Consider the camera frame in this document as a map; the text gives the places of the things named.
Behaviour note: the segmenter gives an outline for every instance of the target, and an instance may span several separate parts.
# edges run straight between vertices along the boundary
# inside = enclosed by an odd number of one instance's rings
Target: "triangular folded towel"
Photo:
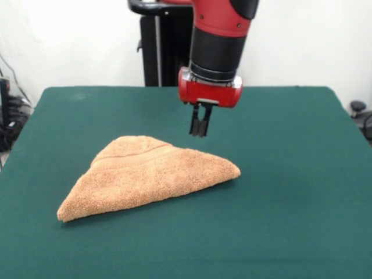
[[[229,160],[146,136],[120,137],[97,154],[62,202],[58,220],[134,208],[240,176]]]

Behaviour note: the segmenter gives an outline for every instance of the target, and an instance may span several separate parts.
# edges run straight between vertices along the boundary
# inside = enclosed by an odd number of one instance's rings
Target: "terry cloth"
[[[240,176],[227,159],[146,136],[120,137],[97,154],[62,202],[58,220],[134,208]]]

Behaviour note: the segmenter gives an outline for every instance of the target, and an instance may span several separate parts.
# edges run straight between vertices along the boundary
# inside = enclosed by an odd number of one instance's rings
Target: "towel fold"
[[[62,202],[58,220],[134,208],[240,176],[230,161],[145,136],[120,137],[97,154]]]

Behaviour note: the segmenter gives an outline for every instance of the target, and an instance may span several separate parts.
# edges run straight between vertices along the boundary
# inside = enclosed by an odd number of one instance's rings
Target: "black cylindrical joint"
[[[234,79],[246,37],[230,38],[204,32],[194,27],[190,69],[198,77],[217,83]]]

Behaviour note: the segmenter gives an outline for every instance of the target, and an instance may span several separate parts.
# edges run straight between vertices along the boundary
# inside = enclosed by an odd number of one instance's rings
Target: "white wall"
[[[326,85],[372,106],[371,13],[370,0],[261,0],[245,84]],[[126,0],[0,0],[0,52],[33,102],[50,86],[141,86],[139,18]]]

